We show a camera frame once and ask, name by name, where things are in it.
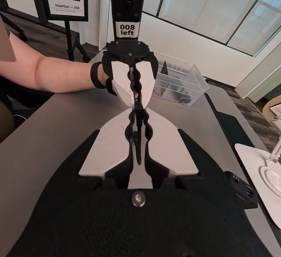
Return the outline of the small black box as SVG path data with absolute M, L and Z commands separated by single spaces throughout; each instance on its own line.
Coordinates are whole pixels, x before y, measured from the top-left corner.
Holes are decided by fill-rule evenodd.
M 174 95 L 174 102 L 180 103 L 180 104 L 189 104 L 192 101 L 192 98 L 189 95 L 186 94 L 176 94 Z

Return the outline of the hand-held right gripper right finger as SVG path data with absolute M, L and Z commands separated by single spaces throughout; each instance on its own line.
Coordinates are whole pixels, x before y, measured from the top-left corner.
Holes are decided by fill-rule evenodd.
M 177 127 L 168 119 L 146 109 L 144 112 L 145 170 L 154 189 L 161 187 L 166 178 L 197 175 L 195 165 Z

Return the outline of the frosted glass window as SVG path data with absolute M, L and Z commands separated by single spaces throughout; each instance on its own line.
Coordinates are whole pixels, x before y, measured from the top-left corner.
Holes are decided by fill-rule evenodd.
M 280 30 L 280 0 L 163 0 L 159 18 L 256 56 Z

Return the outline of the clear plastic bin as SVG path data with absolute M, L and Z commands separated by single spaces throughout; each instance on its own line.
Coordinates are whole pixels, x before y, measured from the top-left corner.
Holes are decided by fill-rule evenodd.
M 191 106 L 210 87 L 196 65 L 186 67 L 157 59 L 159 67 L 152 96 L 174 102 L 174 95 L 186 94 Z

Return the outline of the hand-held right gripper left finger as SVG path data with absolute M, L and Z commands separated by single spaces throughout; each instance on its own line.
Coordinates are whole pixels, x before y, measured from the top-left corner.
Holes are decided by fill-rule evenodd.
M 79 171 L 83 177 L 111 178 L 120 189 L 127 189 L 133 170 L 134 109 L 127 109 L 109 120 L 97 137 Z

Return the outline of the black usb hub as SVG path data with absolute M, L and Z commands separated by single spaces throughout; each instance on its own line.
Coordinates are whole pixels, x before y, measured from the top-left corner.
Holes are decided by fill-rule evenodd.
M 236 195 L 243 205 L 243 209 L 258 208 L 257 190 L 234 173 L 230 171 L 224 171 L 223 173 L 229 179 L 231 186 L 234 188 Z

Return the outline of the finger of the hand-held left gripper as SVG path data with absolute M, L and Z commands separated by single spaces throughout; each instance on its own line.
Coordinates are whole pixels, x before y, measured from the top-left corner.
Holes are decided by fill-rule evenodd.
M 129 108 L 135 108 L 135 96 L 131 88 L 131 80 L 128 77 L 130 72 L 129 65 L 120 62 L 112 61 L 112 86 L 118 98 Z
M 155 77 L 151 62 L 141 61 L 135 64 L 135 90 L 138 93 L 138 101 L 143 109 L 146 109 L 153 93 Z

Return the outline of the white stand base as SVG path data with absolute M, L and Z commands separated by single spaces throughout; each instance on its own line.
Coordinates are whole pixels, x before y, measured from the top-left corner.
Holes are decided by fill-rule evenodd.
M 242 144 L 235 144 L 235 150 L 267 212 L 281 229 L 281 137 L 271 154 Z

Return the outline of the black wrist band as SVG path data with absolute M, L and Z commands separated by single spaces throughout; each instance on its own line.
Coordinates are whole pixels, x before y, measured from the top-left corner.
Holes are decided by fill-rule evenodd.
M 91 81 L 94 85 L 95 88 L 97 89 L 106 89 L 105 86 L 103 86 L 99 80 L 98 80 L 98 77 L 97 77 L 97 69 L 98 69 L 98 66 L 101 64 L 102 62 L 96 62 L 94 63 L 92 66 L 91 66 L 91 70 L 90 70 L 90 78 L 91 78 Z

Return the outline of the person's left forearm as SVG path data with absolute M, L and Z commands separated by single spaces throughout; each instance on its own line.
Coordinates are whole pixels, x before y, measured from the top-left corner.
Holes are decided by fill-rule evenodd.
M 8 34 L 16 61 L 0 63 L 2 77 L 29 89 L 52 93 L 95 88 L 90 78 L 92 64 L 46 57 L 9 31 Z

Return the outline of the person's left hand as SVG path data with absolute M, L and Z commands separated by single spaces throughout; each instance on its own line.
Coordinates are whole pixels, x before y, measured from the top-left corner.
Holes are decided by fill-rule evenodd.
M 110 86 L 112 86 L 112 81 L 111 79 L 109 78 L 109 76 L 104 72 L 103 70 L 103 65 L 102 63 L 98 66 L 98 69 L 97 69 L 97 77 L 98 77 L 98 80 L 99 82 L 106 87 L 107 91 L 115 96 L 117 96 L 117 94 L 115 93 L 113 87 L 111 87 L 110 89 Z

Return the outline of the black perforated stand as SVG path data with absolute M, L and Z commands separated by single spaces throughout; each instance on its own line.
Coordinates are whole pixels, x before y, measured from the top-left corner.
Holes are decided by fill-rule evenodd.
M 12 21 L 10 21 L 7 17 L 5 17 L 4 14 L 9 14 L 14 17 L 20 18 L 22 20 L 26 20 L 33 24 L 39 25 L 41 27 L 45 27 L 52 31 L 56 31 L 61 34 L 64 34 L 66 35 L 66 39 L 67 39 L 66 51 L 68 53 L 68 59 L 70 61 L 74 61 L 74 51 L 77 48 L 83 56 L 83 61 L 90 62 L 91 58 L 84 50 L 84 48 L 82 47 L 79 41 L 79 33 L 76 31 L 72 31 L 70 28 L 70 21 L 48 20 L 47 13 L 44 8 L 43 0 L 34 0 L 34 3 L 35 3 L 38 17 L 13 9 L 9 7 L 7 0 L 1 0 L 1 6 L 0 6 L 1 18 L 6 24 L 8 24 L 10 27 L 12 27 L 15 31 L 17 31 L 20 34 L 20 39 L 23 41 L 27 41 L 25 32 L 16 24 L 14 24 Z

